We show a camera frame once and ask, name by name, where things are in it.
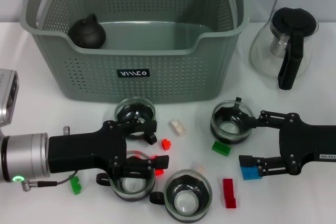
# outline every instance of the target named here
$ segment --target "coffee pot black lid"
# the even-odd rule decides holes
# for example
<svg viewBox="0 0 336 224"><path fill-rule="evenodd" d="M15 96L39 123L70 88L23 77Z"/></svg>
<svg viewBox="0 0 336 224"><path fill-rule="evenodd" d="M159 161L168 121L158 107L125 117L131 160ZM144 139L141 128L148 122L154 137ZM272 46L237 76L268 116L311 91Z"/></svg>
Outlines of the coffee pot black lid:
<svg viewBox="0 0 336 224"><path fill-rule="evenodd" d="M291 36L293 31L301 31L304 37L309 37L314 34L317 21L304 9L284 7L274 13L272 24L285 35Z"/></svg>

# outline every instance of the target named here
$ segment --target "basket label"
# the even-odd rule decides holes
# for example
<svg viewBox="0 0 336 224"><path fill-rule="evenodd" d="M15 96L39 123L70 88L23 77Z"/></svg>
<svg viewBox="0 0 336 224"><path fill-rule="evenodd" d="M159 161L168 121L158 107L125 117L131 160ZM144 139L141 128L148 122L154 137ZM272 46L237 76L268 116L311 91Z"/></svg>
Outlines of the basket label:
<svg viewBox="0 0 336 224"><path fill-rule="evenodd" d="M134 77L149 77L148 68L142 69L117 69L117 74L119 78L134 78Z"/></svg>

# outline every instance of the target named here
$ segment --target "white label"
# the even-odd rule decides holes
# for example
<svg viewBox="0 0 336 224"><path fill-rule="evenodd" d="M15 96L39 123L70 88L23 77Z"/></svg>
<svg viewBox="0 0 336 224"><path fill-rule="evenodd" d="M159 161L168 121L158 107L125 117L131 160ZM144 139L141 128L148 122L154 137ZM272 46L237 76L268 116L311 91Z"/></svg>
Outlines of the white label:
<svg viewBox="0 0 336 224"><path fill-rule="evenodd" d="M320 159L336 159L336 155L320 154Z"/></svg>

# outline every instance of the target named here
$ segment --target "gray device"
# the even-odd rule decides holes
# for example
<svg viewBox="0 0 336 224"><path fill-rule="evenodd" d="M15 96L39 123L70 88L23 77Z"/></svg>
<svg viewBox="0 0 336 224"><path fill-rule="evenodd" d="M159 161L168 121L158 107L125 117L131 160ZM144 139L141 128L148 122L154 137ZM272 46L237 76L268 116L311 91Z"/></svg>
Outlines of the gray device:
<svg viewBox="0 0 336 224"><path fill-rule="evenodd" d="M4 136L1 132L12 122L18 89L17 72L0 69L0 183L50 176L47 133Z"/></svg>

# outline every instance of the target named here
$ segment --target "coffee pot black handle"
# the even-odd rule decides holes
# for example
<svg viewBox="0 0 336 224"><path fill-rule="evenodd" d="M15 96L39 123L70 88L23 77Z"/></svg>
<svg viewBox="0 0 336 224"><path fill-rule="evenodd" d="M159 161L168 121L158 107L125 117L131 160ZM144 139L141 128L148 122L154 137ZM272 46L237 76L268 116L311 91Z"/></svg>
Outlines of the coffee pot black handle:
<svg viewBox="0 0 336 224"><path fill-rule="evenodd" d="M290 90L293 87L303 58L303 41L303 33L294 30L287 43L284 61L278 75L280 89Z"/></svg>

